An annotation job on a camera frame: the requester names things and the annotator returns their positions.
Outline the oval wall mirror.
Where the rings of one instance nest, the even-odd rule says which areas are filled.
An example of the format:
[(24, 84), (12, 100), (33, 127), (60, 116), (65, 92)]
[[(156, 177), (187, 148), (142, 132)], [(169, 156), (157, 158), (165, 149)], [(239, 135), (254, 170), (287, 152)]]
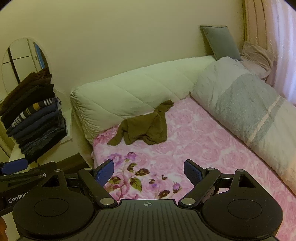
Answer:
[(1, 65), (5, 90), (10, 93), (30, 73), (39, 72), (48, 67), (42, 49), (30, 38), (17, 39), (5, 52)]

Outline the grey square pillow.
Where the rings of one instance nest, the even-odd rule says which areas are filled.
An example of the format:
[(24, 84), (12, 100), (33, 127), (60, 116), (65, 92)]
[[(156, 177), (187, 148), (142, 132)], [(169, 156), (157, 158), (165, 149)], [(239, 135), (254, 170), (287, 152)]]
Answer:
[(239, 49), (227, 26), (200, 26), (200, 29), (205, 35), (216, 60), (223, 57), (242, 60)]

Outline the grey and cream duvet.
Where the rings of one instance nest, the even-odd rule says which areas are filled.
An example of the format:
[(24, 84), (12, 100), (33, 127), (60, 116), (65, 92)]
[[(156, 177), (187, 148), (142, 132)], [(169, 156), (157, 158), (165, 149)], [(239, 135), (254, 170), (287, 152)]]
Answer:
[(295, 192), (295, 106), (229, 57), (198, 75), (191, 96)]

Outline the white quilted headboard cushion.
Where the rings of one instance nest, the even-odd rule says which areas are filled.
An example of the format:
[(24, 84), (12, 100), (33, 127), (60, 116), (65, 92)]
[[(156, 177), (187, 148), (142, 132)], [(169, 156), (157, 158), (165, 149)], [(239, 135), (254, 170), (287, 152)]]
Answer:
[(88, 142), (126, 118), (186, 98), (212, 56), (158, 63), (75, 88), (70, 99)]

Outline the olive green shirt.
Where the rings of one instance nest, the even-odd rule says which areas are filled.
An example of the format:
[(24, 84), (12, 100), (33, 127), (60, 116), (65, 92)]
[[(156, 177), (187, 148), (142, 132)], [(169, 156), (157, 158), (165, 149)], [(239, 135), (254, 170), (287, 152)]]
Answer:
[(124, 140), (126, 145), (131, 145), (137, 140), (143, 140), (148, 145), (165, 142), (168, 135), (166, 112), (173, 105), (171, 100), (167, 100), (152, 113), (127, 118), (119, 125), (116, 135), (108, 144), (116, 146), (121, 140)]

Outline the stack of dark folded clothes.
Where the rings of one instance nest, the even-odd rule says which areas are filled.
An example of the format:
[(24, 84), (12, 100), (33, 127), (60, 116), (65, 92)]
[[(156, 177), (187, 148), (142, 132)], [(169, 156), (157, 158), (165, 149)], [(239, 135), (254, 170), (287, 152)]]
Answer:
[(1, 121), (28, 163), (67, 136), (62, 103), (48, 68), (30, 73), (3, 101)]

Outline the pink window curtain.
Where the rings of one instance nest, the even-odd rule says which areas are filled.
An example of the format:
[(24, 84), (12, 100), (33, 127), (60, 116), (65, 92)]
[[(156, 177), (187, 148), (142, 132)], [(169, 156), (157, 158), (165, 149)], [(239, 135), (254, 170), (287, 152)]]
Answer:
[(286, 1), (242, 3), (245, 40), (275, 55), (266, 83), (295, 104), (295, 9)]

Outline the beige crumpled pillow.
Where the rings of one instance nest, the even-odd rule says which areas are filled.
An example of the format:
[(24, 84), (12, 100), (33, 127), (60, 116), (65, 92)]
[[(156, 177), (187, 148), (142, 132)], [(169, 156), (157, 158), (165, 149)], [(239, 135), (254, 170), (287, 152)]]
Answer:
[(245, 41), (241, 59), (241, 63), (246, 69), (265, 81), (272, 71), (276, 57), (271, 51)]

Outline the pink floral bed blanket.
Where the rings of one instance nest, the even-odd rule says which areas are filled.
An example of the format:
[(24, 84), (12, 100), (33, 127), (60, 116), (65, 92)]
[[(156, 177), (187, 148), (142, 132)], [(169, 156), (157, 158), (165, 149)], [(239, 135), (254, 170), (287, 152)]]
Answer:
[(283, 222), (279, 240), (295, 240), (295, 196), (278, 175), (248, 147), (215, 121), (196, 101), (187, 97), (166, 113), (167, 140), (148, 145), (109, 145), (117, 127), (93, 142), (94, 166), (114, 162), (114, 173), (105, 189), (116, 199), (181, 199), (193, 185), (184, 174), (190, 159), (203, 168), (232, 174), (246, 170), (279, 203)]

